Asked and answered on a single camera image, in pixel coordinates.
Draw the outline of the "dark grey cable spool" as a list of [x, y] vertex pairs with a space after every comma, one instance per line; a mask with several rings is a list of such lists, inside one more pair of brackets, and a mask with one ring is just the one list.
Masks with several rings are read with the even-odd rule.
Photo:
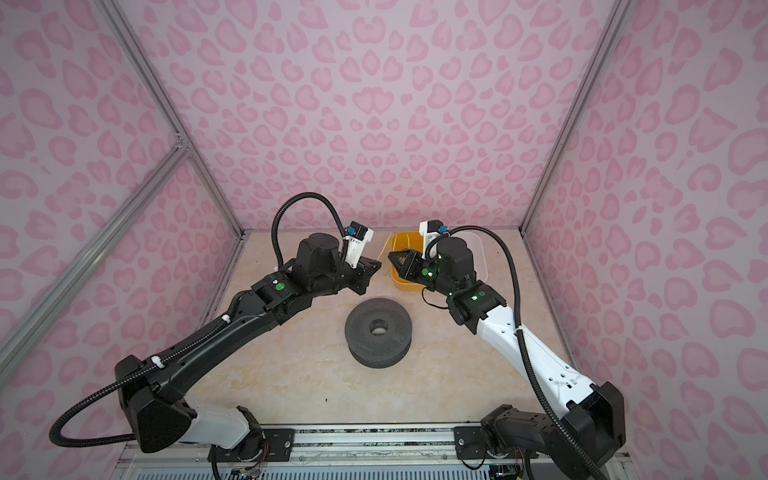
[[363, 301], [350, 312], [344, 327], [352, 357], [372, 369], [399, 363], [411, 347], [412, 332], [407, 310], [388, 298]]

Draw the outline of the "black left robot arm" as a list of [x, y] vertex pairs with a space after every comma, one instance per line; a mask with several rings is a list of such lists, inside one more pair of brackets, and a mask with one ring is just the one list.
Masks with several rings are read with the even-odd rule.
[[367, 257], [348, 263], [337, 238], [313, 233], [299, 243], [295, 258], [236, 294], [225, 313], [200, 330], [152, 357], [121, 360], [115, 368], [119, 380], [148, 370], [119, 390], [141, 451], [187, 443], [255, 454], [261, 430], [247, 408], [209, 406], [187, 398], [187, 392], [251, 340], [309, 309], [315, 298], [343, 289], [365, 294], [380, 267]]

